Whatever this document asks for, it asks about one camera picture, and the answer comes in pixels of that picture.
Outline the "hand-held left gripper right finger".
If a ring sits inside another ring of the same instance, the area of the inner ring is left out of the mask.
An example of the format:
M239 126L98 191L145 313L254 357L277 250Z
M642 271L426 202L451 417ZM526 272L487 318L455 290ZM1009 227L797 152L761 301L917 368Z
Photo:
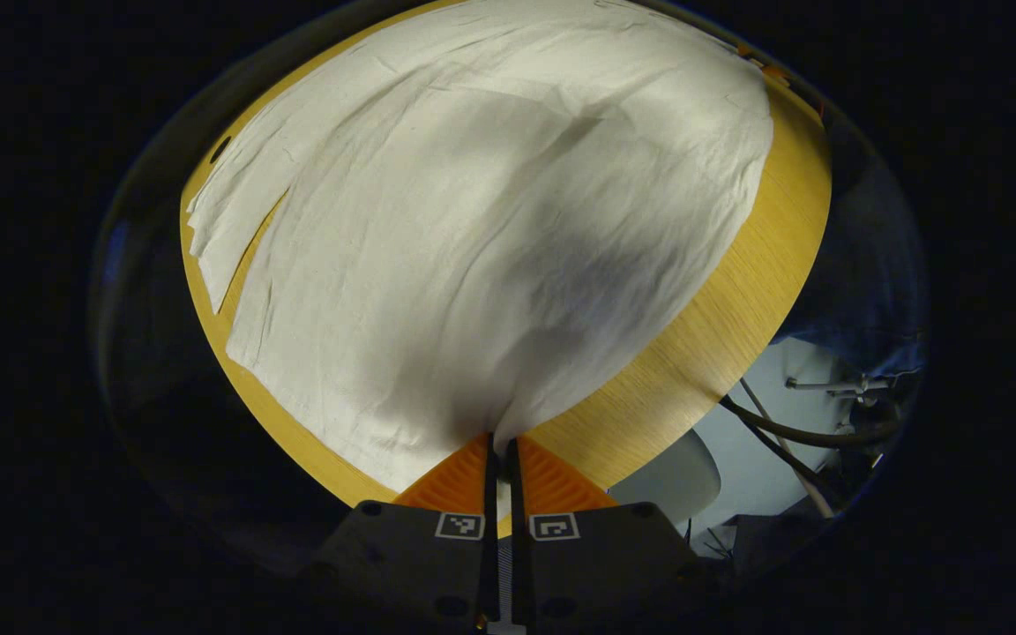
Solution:
M697 607L703 565L656 504L618 504L529 437L508 446L512 622L654 631Z

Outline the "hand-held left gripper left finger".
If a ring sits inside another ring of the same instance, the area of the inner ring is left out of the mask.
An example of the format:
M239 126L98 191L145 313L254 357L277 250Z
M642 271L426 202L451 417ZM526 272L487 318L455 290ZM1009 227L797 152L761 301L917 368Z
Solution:
M310 574L324 631L485 631L497 595L497 465L477 435L390 503L362 501Z

